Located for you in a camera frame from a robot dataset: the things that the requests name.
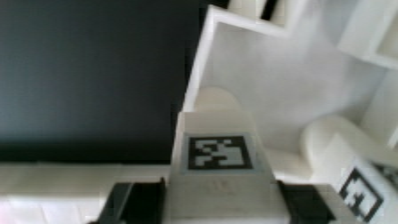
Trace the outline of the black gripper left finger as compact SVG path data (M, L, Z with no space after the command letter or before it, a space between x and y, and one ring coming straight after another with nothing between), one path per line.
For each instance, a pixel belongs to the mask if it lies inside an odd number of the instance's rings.
M161 224L164 179L113 184L99 216L86 224Z

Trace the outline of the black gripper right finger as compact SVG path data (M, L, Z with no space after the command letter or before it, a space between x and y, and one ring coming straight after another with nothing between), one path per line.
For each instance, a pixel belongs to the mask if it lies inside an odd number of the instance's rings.
M289 211L289 224L330 224L335 220L330 208L312 185L276 181Z

